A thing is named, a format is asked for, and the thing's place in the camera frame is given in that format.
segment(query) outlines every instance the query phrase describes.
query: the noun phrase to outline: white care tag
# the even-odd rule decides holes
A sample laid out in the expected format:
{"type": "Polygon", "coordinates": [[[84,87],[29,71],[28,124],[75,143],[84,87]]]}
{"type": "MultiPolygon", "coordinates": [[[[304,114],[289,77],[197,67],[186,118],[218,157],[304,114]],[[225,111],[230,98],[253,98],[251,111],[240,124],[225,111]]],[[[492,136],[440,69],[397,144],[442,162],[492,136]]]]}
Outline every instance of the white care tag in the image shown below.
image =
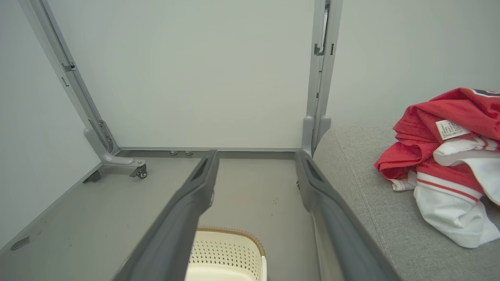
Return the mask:
{"type": "Polygon", "coordinates": [[[466,135],[470,133],[468,129],[453,123],[449,120],[441,120],[436,122],[437,129],[439,130],[439,134],[441,135],[441,139],[447,140],[454,137],[458,137],[461,135],[466,135]]]}

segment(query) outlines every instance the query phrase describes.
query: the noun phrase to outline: white wall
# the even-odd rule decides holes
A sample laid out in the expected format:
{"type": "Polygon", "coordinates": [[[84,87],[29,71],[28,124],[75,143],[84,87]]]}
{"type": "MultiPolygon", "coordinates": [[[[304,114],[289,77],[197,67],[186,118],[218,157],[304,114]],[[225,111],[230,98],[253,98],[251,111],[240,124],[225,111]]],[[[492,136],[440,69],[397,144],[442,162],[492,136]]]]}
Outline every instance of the white wall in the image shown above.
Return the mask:
{"type": "Polygon", "coordinates": [[[399,119],[458,88],[500,90],[500,1],[343,0],[326,114],[399,119]]]}
{"type": "Polygon", "coordinates": [[[84,129],[20,4],[0,1],[0,248],[100,163],[84,129]]]}
{"type": "Polygon", "coordinates": [[[301,146],[313,0],[48,3],[118,146],[301,146]]]}

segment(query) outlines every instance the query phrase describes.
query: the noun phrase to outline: sofa seam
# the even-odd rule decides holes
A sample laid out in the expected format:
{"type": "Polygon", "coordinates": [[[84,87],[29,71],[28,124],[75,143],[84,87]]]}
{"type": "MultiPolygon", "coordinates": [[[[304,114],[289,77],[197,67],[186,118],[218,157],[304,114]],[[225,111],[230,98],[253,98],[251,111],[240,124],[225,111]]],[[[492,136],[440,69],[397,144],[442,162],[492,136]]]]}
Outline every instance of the sofa seam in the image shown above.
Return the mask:
{"type": "Polygon", "coordinates": [[[345,162],[347,163],[348,167],[349,167],[349,174],[352,175],[352,177],[354,178],[354,183],[355,183],[355,186],[356,186],[356,189],[358,190],[358,192],[360,193],[361,195],[361,198],[364,202],[364,204],[366,205],[366,207],[368,207],[368,213],[367,213],[367,210],[366,210],[366,207],[363,206],[363,211],[365,213],[365,215],[367,215],[367,217],[370,218],[371,222],[372,222],[372,225],[375,227],[375,230],[376,232],[378,232],[378,234],[380,235],[381,237],[381,244],[383,246],[383,248],[385,249],[385,251],[387,252],[388,256],[389,256],[389,259],[390,259],[390,262],[392,263],[392,265],[394,266],[394,268],[396,270],[398,270],[395,262],[394,262],[394,259],[393,259],[393,256],[391,255],[391,252],[389,251],[389,248],[387,247],[387,243],[386,243],[386,239],[384,238],[384,235],[382,234],[382,231],[379,227],[379,223],[377,222],[377,219],[373,216],[373,213],[372,213],[372,208],[370,207],[370,204],[368,203],[368,201],[366,200],[366,196],[365,196],[365,193],[363,192],[363,190],[360,188],[360,181],[358,180],[358,177],[356,176],[356,173],[354,173],[354,169],[351,165],[351,162],[349,162],[346,154],[344,153],[344,149],[342,148],[341,146],[341,143],[339,141],[339,139],[337,138],[337,133],[334,131],[333,132],[333,136],[335,138],[335,141],[336,143],[338,144],[338,147],[340,148],[340,152],[342,153],[344,159],[345,159],[345,162]]]}

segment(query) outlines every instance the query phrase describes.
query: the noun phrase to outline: cream plastic basket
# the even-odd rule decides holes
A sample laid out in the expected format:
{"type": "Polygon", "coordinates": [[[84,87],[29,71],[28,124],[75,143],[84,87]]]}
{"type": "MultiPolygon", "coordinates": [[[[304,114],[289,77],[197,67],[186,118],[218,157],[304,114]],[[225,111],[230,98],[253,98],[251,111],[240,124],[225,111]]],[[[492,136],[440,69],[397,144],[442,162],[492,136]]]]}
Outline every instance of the cream plastic basket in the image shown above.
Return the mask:
{"type": "Polygon", "coordinates": [[[266,281],[264,247],[252,234],[231,228],[199,226],[185,281],[266,281]]]}

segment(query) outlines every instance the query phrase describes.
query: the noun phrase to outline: gray sofa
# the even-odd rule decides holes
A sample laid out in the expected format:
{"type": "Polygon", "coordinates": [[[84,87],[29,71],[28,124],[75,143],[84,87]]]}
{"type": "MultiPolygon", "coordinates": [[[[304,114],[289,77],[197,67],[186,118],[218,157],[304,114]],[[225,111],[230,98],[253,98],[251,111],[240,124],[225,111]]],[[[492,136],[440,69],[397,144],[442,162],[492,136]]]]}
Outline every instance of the gray sofa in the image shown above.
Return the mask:
{"type": "MultiPolygon", "coordinates": [[[[422,219],[413,191],[393,191],[377,172],[373,164],[396,141],[391,127],[334,127],[319,142],[314,162],[403,280],[500,280],[500,240],[476,249],[456,245],[422,219]]],[[[484,205],[500,226],[500,210],[484,205]]]]}

